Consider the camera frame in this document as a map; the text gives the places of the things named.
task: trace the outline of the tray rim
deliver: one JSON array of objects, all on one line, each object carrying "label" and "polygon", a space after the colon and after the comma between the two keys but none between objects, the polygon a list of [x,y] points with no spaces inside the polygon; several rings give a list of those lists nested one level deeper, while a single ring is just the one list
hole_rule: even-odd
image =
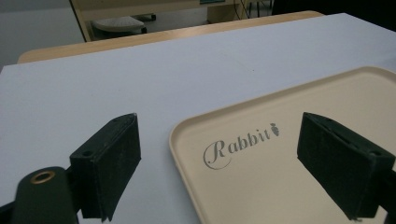
[{"label": "tray rim", "polygon": [[196,211],[198,217],[200,218],[201,222],[203,222],[203,223],[207,222],[206,217],[204,215],[204,211],[199,206],[199,204],[197,202],[198,199],[196,197],[194,197],[195,194],[194,194],[194,192],[192,192],[191,183],[189,183],[189,181],[188,181],[186,172],[182,169],[182,165],[180,164],[180,158],[177,155],[176,146],[174,146],[175,141],[173,141],[173,139],[175,138],[175,135],[177,135],[177,133],[180,133],[179,129],[181,129],[181,131],[182,131],[184,123],[189,123],[196,119],[201,119],[202,117],[210,116],[215,113],[221,113],[224,110],[227,110],[227,109],[230,109],[233,107],[237,107],[240,105],[244,105],[244,104],[248,105],[248,104],[253,103],[254,101],[260,101],[260,100],[262,100],[262,98],[268,98],[269,100],[271,100],[273,98],[276,98],[279,94],[282,94],[287,91],[298,91],[299,89],[304,89],[309,86],[315,86],[316,84],[324,83],[327,81],[332,81],[334,79],[341,78],[341,77],[347,76],[347,75],[356,76],[356,75],[358,75],[357,73],[359,73],[359,72],[372,72],[378,76],[388,78],[388,79],[392,78],[392,79],[394,79],[394,81],[396,81],[396,73],[393,71],[390,71],[390,70],[382,68],[382,67],[377,67],[377,66],[362,66],[362,67],[358,67],[358,68],[354,68],[354,69],[349,69],[349,70],[346,70],[344,72],[337,73],[334,75],[329,75],[327,77],[320,77],[317,79],[313,79],[313,80],[305,82],[303,84],[297,84],[297,85],[290,86],[290,87],[287,87],[284,89],[280,89],[278,91],[269,92],[267,94],[257,96],[254,98],[250,98],[245,101],[237,102],[237,103],[226,105],[226,106],[221,106],[219,108],[209,110],[205,113],[201,113],[201,114],[197,114],[195,116],[188,117],[186,119],[183,119],[179,123],[177,123],[169,134],[168,144],[169,144],[169,147],[170,147],[170,150],[172,153],[172,157],[175,161],[177,170],[183,180],[183,184],[184,184],[185,188],[187,189],[187,192],[189,193],[192,204],[193,204],[195,211]]}]

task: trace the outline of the floor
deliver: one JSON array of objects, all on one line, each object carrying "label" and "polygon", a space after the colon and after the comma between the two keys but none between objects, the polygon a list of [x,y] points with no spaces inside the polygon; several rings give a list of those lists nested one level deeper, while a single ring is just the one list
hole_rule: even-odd
[{"label": "floor", "polygon": [[0,0],[0,72],[33,49],[83,43],[69,0]]},{"label": "floor", "polygon": [[[253,3],[251,5],[250,18],[258,17],[257,9],[260,12],[260,17],[270,16],[271,15],[270,1],[269,0],[262,1],[259,2],[259,4]],[[155,14],[155,16],[156,16],[155,21],[151,19],[150,15],[140,16],[135,18],[145,23],[145,26],[148,29],[148,33],[208,24],[206,20],[206,8],[204,7],[173,11],[173,12],[157,13]],[[95,40],[117,38],[127,35],[140,35],[140,34],[141,34],[140,30],[136,30],[133,32],[125,32],[125,33],[108,33],[94,29]]]}]

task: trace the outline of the wooden table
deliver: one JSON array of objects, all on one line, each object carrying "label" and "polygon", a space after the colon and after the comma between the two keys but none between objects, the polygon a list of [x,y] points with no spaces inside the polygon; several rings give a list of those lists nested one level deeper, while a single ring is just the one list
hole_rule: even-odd
[{"label": "wooden table", "polygon": [[108,49],[120,49],[131,46],[149,44],[164,40],[177,39],[195,35],[206,35],[216,32],[224,32],[235,29],[248,28],[266,24],[279,23],[284,21],[296,21],[319,17],[322,14],[315,11],[303,11],[290,14],[262,17],[250,20],[229,21],[223,23],[208,24],[196,27],[162,31],[145,35],[131,35],[115,39],[93,41],[75,45],[60,46],[48,49],[34,49],[21,55],[18,63],[30,63],[48,59],[62,58],[67,56],[93,53]]},{"label": "wooden table", "polygon": [[207,7],[211,22],[232,21],[234,0],[201,4],[199,0],[70,0],[86,41],[93,40],[91,21]]}]

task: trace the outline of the white tabletop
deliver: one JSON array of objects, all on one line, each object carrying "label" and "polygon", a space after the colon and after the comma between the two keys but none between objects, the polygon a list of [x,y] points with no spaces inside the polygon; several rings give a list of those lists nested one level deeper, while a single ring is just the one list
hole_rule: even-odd
[{"label": "white tabletop", "polygon": [[[365,65],[396,71],[396,33],[346,14],[6,66],[0,204],[34,170],[136,112],[142,161],[112,223],[199,223],[168,137],[188,117]],[[81,219],[80,223],[99,223]]]}]

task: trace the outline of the beige tray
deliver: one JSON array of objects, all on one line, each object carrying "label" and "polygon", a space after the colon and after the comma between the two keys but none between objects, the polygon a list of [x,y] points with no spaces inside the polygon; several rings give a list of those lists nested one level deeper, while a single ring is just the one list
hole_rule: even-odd
[{"label": "beige tray", "polygon": [[351,223],[297,160],[302,114],[335,119],[396,154],[395,97],[395,74],[363,67],[186,119],[170,148],[203,223]]}]

